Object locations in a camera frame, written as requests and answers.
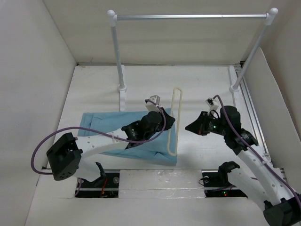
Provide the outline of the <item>cream plastic clothes hanger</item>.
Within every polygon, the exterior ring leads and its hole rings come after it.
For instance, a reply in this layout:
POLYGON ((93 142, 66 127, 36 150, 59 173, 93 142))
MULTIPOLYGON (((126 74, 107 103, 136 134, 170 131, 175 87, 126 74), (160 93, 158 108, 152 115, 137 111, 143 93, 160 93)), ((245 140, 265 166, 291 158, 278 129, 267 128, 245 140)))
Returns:
POLYGON ((177 156, 177 150, 178 150, 178 138, 179 138, 179 123, 181 119, 181 111, 182 111, 182 95, 183 90, 180 87, 174 87, 173 88, 173 94, 172 94, 172 100, 171 100, 171 116, 174 116, 174 110, 177 110, 176 112, 176 118, 175 118, 175 141, 172 142, 171 136, 172 132, 171 130, 168 132, 168 143, 167 143, 167 151, 171 156, 177 156), (175 97, 176 92, 179 92, 179 100, 178 100, 178 106, 175 107, 175 97))

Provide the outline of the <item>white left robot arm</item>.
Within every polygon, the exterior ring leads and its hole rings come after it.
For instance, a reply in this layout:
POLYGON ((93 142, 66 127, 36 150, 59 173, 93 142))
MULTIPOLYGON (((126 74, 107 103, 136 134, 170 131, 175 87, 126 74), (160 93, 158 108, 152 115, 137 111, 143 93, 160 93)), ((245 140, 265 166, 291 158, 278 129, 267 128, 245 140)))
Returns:
POLYGON ((105 135, 74 137, 70 132, 65 133, 47 151, 54 180, 77 177, 101 186, 105 180, 103 167, 99 162, 86 161, 88 157, 107 151, 124 152, 150 143, 155 134, 161 135, 174 123, 175 118, 161 108, 105 135))

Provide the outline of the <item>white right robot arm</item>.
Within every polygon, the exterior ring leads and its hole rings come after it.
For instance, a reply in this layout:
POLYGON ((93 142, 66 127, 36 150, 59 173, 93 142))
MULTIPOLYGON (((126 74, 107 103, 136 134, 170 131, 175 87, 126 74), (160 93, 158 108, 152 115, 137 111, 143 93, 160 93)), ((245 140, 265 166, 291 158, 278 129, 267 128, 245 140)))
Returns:
POLYGON ((254 146, 258 141, 241 127, 241 116, 233 106, 225 106, 220 116, 213 112, 202 111, 200 116, 186 130, 200 136, 215 133, 223 136, 224 141, 234 154, 242 160, 254 178, 248 176, 234 161, 219 166, 214 178, 222 186, 235 186, 240 189, 262 210, 270 226, 293 226, 301 221, 301 195, 292 189, 254 146))

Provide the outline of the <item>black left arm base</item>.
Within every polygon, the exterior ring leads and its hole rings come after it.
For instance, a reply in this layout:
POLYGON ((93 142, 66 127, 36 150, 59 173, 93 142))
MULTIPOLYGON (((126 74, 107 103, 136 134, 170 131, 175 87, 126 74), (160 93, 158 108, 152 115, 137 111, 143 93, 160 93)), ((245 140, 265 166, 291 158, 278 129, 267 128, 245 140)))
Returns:
POLYGON ((78 180, 75 189, 76 198, 118 198, 119 196, 119 171, 106 172, 107 178, 100 185, 84 179, 78 180))

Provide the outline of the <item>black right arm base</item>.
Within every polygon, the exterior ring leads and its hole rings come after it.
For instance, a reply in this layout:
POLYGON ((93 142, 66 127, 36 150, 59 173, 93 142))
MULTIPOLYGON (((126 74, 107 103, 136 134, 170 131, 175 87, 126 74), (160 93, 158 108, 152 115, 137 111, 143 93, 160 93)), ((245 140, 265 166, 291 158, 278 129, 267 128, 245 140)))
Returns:
POLYGON ((206 198, 247 197, 239 188, 225 182, 218 170, 202 170, 198 182, 203 186, 206 198))

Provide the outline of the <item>light blue trousers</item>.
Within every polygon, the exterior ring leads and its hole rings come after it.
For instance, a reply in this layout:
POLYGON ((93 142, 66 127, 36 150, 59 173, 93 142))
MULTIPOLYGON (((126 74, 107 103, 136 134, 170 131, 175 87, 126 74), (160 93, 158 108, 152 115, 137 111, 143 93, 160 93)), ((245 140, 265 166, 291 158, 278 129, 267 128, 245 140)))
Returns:
MULTIPOLYGON (((84 113, 81 118, 80 126, 109 133, 134 121, 140 120, 146 114, 146 111, 84 113)), ((176 131, 175 126, 173 126, 170 130, 164 131, 154 141, 126 150, 110 150, 104 152, 104 154, 114 157, 150 161, 154 164, 176 165, 177 157, 170 155, 168 152, 168 150, 174 152, 175 146, 176 131)))

